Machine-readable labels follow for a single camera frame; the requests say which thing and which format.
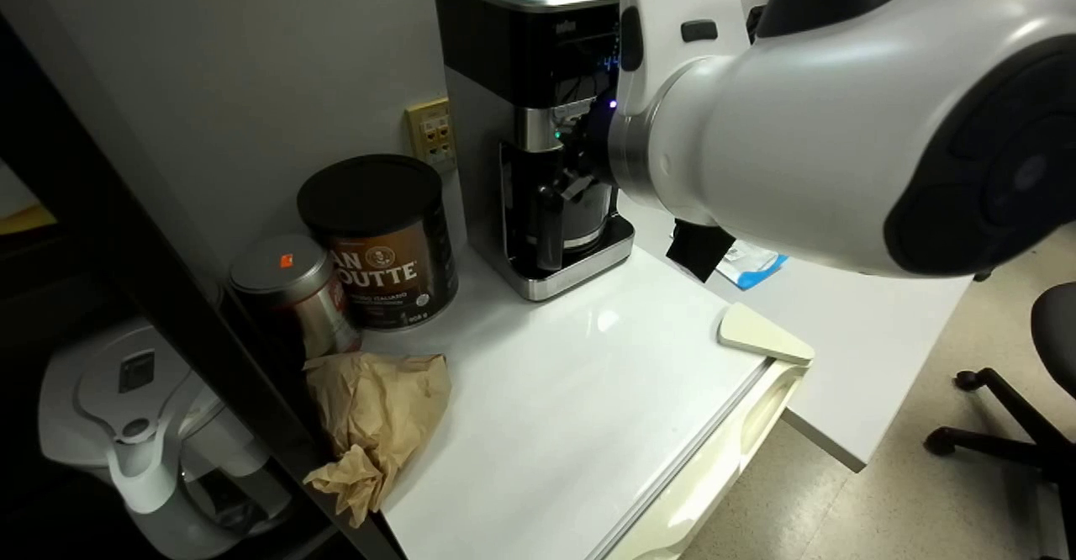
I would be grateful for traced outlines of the glass coffee carafe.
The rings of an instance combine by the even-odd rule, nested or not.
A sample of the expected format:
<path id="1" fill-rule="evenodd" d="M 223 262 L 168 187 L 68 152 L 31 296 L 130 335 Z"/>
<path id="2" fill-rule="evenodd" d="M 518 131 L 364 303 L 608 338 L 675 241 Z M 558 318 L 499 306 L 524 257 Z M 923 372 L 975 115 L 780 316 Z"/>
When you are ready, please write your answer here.
<path id="1" fill-rule="evenodd" d="M 506 256 L 516 274 L 546 279 L 595 252 L 614 190 L 565 149 L 500 146 Z"/>

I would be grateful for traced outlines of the black and silver coffee machine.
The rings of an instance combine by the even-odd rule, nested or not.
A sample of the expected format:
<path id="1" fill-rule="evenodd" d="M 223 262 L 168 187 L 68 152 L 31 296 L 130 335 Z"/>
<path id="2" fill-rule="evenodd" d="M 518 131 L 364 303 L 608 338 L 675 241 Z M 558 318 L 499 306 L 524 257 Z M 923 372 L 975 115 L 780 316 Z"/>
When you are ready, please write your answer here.
<path id="1" fill-rule="evenodd" d="M 615 208 L 601 246 L 546 279 L 506 256 L 500 146 L 565 149 L 585 169 L 580 132 L 611 109 L 620 0 L 435 0 L 469 246 L 523 299 L 546 302 L 631 256 L 634 230 Z"/>

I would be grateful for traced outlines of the large brown coffee can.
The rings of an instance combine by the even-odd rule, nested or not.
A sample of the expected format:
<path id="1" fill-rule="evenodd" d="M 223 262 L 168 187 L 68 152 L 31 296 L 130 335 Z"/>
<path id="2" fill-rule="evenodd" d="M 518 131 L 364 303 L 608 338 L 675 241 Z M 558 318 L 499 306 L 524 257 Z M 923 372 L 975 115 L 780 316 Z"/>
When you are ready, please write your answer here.
<path id="1" fill-rule="evenodd" d="M 416 326 L 454 299 L 442 181 L 430 165 L 396 154 L 352 157 L 308 177 L 296 200 L 362 328 Z"/>

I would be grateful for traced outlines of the small silver coffee tin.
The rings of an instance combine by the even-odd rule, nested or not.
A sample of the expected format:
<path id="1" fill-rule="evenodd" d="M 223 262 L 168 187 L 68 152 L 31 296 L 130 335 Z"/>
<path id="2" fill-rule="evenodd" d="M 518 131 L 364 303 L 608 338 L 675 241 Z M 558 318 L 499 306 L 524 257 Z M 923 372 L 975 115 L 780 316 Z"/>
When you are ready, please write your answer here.
<path id="1" fill-rule="evenodd" d="M 307 235 L 274 235 L 247 246 L 228 282 L 239 300 L 291 356 L 356 351 L 362 333 L 346 314 L 346 294 L 330 254 Z"/>

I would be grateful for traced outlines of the blue and white packet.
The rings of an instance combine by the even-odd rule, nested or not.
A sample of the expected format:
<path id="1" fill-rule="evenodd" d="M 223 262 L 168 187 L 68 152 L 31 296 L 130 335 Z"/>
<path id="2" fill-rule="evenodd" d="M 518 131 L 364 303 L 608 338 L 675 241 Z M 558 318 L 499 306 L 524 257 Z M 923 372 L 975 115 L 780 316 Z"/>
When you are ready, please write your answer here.
<path id="1" fill-rule="evenodd" d="M 779 272 L 787 260 L 784 254 L 737 240 L 714 266 L 714 272 L 730 281 L 734 288 L 756 288 L 773 274 Z"/>

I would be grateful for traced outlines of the white mini fridge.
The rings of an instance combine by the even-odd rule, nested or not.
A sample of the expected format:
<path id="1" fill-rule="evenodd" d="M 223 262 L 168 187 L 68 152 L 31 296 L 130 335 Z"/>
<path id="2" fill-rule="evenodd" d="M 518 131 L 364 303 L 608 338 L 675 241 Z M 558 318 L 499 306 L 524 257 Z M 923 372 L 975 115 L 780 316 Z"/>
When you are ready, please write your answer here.
<path id="1" fill-rule="evenodd" d="M 441 314 L 362 342 L 452 384 L 383 506 L 406 560 L 682 557 L 806 368 L 721 345 L 730 304 L 645 252 L 546 303 L 458 272 Z"/>

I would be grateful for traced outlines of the crumpled brown paper bag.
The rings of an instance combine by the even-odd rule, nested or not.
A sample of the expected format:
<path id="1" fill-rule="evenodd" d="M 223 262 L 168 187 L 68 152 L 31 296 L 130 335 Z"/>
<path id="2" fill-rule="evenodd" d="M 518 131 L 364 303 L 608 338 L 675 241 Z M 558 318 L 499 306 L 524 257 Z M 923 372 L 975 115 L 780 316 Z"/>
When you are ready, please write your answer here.
<path id="1" fill-rule="evenodd" d="M 332 449 L 332 461 L 303 482 L 331 496 L 335 514 L 358 528 L 381 510 L 445 417 L 452 391 L 445 356 L 354 351 L 310 358 L 303 375 Z"/>

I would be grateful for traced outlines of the black shelf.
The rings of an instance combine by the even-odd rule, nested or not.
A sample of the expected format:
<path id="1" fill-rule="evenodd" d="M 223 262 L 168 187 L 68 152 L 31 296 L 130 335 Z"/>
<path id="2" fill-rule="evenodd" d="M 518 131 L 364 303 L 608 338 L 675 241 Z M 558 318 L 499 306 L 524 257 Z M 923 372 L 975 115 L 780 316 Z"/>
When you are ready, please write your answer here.
<path id="1" fill-rule="evenodd" d="M 229 293 L 211 299 L 198 274 L 151 218 L 0 13 L 0 162 L 103 274 L 300 481 L 328 461 L 311 398 L 286 356 Z"/>

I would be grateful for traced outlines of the black office chair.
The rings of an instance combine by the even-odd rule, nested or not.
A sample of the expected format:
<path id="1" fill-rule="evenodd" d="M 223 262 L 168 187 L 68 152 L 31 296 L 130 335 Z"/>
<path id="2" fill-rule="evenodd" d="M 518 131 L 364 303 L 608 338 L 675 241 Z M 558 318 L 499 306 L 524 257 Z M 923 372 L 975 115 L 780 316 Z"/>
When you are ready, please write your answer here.
<path id="1" fill-rule="evenodd" d="M 1035 299 L 1030 331 L 1042 365 L 1054 383 L 1076 400 L 1076 281 L 1049 288 Z M 1076 440 L 1068 440 L 991 367 L 958 372 L 952 382 L 964 392 L 988 388 L 1031 439 L 1006 440 L 957 426 L 938 426 L 923 440 L 926 451 L 944 457 L 960 446 L 1037 468 L 1058 488 L 1068 560 L 1076 560 Z"/>

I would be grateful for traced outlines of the white water filter pitcher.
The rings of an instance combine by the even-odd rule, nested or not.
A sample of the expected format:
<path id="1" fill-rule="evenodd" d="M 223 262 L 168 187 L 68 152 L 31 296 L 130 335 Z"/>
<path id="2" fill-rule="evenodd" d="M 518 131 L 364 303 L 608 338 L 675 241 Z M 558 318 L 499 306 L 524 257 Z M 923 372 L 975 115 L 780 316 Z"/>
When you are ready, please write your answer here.
<path id="1" fill-rule="evenodd" d="M 141 316 L 54 352 L 38 432 L 46 459 L 118 492 L 169 560 L 211 560 L 291 518 L 261 443 Z"/>

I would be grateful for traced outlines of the beige wall socket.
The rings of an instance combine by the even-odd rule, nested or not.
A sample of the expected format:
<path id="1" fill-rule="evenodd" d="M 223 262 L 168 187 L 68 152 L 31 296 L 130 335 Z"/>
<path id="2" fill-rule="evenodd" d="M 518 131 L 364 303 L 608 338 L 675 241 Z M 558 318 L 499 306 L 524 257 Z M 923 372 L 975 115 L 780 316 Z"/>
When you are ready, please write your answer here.
<path id="1" fill-rule="evenodd" d="M 414 158 L 441 174 L 453 172 L 456 169 L 455 140 L 447 97 L 405 108 L 404 120 Z"/>

